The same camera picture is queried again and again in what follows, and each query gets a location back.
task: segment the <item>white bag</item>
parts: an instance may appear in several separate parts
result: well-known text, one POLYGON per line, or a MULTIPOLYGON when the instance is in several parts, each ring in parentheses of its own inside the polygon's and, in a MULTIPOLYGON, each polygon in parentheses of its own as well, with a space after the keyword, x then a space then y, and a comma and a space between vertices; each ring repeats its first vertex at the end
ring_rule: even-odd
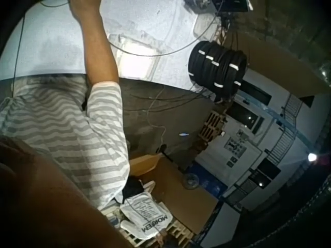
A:
POLYGON ((132 222, 122 221, 121 228, 142 240, 153 238, 172 221, 169 210, 153 201, 147 192, 126 199, 119 208, 132 222))

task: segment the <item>cable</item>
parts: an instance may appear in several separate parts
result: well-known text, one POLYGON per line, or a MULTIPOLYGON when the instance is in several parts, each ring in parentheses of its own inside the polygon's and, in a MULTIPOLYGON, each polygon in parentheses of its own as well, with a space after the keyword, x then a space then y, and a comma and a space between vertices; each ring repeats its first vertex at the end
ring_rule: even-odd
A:
POLYGON ((160 146, 158 148, 160 148, 163 145, 163 136, 165 135, 167 128, 165 126, 156 126, 151 124, 151 122, 149 121, 149 111, 151 110, 152 106, 154 105, 154 103, 156 102, 157 98, 162 94, 162 92, 166 89, 165 86, 163 86, 163 89, 159 92, 159 94, 157 94, 157 96, 155 97, 154 101, 151 103, 151 105, 149 106, 148 110, 147 110, 147 114, 146 114, 146 119, 148 124, 152 127, 152 128, 163 128, 163 133, 161 135, 161 142, 160 142, 160 146))
POLYGON ((60 5, 55 5, 55 6, 52 6, 52 5, 47 5, 47 4, 44 4, 43 2, 39 2, 41 5, 43 5, 44 7, 47 7, 47 8, 58 8, 58 7, 62 7, 62 6, 65 6, 67 4, 69 4, 69 1, 64 3, 64 4, 60 4, 60 5))
MULTIPOLYGON (((187 94, 181 95, 179 97, 160 98, 160 99, 157 99, 157 100, 158 101, 170 101, 170 102, 179 102, 179 101, 183 101, 183 100, 189 100, 189 99, 182 99, 182 98, 186 97, 186 96, 190 96, 194 93, 200 93, 203 90, 203 88, 201 88, 199 91, 192 91, 192 89, 194 88, 195 85, 196 85, 196 83, 194 83, 192 85, 192 87, 188 89, 189 93, 187 93, 187 94)), ((140 97, 140 96, 136 96, 136 95, 133 95, 133 94, 130 94, 130 96, 138 98, 138 99, 142 99, 142 100, 154 100, 155 99, 155 98, 140 97)))
MULTIPOLYGON (((180 106, 183 106, 187 103, 190 103, 196 99, 198 99, 198 97, 200 97, 202 95, 202 93, 204 93, 205 90, 203 92, 201 92, 200 94, 198 94, 197 96, 195 96, 194 98, 190 99, 189 101, 185 102, 185 103, 182 103, 182 104, 179 104, 177 106, 174 106, 174 107, 169 107, 169 108, 165 108, 165 109, 162 109, 162 110, 154 110, 154 111, 149 111, 150 113, 159 113, 159 112, 163 112, 163 111, 167 111, 167 110, 172 110, 172 109, 175 109, 177 107, 180 107, 180 106)), ((135 111, 147 111, 148 109, 145 109, 145 108, 141 108, 141 109, 137 109, 137 110, 128 110, 128 109, 123 109, 124 111, 127 111, 127 112, 135 112, 135 111)))
MULTIPOLYGON (((137 99, 141 99, 141 100, 154 100, 155 98, 148 98, 148 97, 140 97, 140 96, 135 96, 135 95, 132 95, 130 94, 130 96, 134 97, 134 98, 137 98, 137 99)), ((190 98, 181 98, 181 99, 178 99, 178 100, 172 100, 171 98, 169 99, 157 99, 158 101, 163 101, 163 102, 182 102, 182 101, 187 101, 187 100, 191 100, 190 98)))
POLYGON ((210 22, 210 24, 208 25, 208 27, 206 28, 206 30, 204 32, 202 32, 202 34, 197 37, 197 39, 195 39, 191 43, 187 44, 186 46, 184 46, 184 47, 182 47, 180 49, 174 50, 172 52, 163 53, 163 54, 157 54, 157 55, 143 55, 143 54, 137 54, 137 53, 131 53, 131 52, 125 51, 124 49, 119 48, 118 46, 114 45, 110 41, 109 41, 109 44, 112 45, 113 47, 115 47, 116 49, 122 51, 123 53, 130 54, 130 55, 135 55, 135 56, 139 56, 139 57, 162 57, 162 56, 168 56, 168 55, 171 55, 171 54, 178 53, 178 52, 180 52, 180 51, 188 48, 189 46, 193 45, 194 43, 196 43, 208 31, 208 29, 213 25, 214 21, 216 20, 217 15, 220 13, 223 3, 224 3, 224 0, 222 0, 222 3, 220 4, 220 7, 218 8, 218 10, 217 10, 217 12, 216 12, 213 20, 210 22))
POLYGON ((238 31, 236 31, 236 41, 237 41, 237 51, 238 51, 238 47, 239 47, 239 43, 238 43, 238 31))
POLYGON ((14 76, 13 76, 13 81, 12 81, 12 85, 13 86, 14 86, 14 83, 16 81, 16 71, 17 71, 17 64, 18 64, 18 61, 19 61, 19 54, 20 54, 20 49, 21 49, 24 24, 25 24, 25 15, 22 18, 22 28, 21 28, 21 34, 20 34, 20 39, 19 39, 19 46, 17 48, 16 60, 15 60, 15 68, 14 68, 14 76))
POLYGON ((188 68, 190 78, 198 85, 214 92, 218 98, 231 99, 245 75, 247 56, 216 42, 199 42, 192 50, 188 68))

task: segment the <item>hand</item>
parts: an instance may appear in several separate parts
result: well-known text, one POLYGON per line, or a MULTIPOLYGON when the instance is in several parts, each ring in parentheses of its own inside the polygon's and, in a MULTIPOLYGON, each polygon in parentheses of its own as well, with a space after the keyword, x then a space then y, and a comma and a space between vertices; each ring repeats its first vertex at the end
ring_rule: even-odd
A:
POLYGON ((71 0, 70 6, 73 15, 82 21, 100 15, 101 0, 71 0))

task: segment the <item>person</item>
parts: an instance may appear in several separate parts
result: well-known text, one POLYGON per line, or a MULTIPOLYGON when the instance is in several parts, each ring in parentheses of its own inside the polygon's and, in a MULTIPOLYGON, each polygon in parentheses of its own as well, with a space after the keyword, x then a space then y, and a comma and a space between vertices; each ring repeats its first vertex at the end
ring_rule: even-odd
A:
POLYGON ((131 247, 100 213, 129 175, 118 71, 101 0, 71 0, 91 94, 78 79, 20 79, 0 106, 4 247, 131 247))

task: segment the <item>ceiling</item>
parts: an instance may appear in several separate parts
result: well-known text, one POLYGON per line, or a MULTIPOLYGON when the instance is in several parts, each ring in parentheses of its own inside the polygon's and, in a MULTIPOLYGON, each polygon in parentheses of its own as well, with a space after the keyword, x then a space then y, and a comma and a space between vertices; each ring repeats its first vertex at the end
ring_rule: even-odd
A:
POLYGON ((330 91, 331 22, 327 1, 250 0, 236 13, 225 43, 250 57, 249 67, 298 97, 330 91))

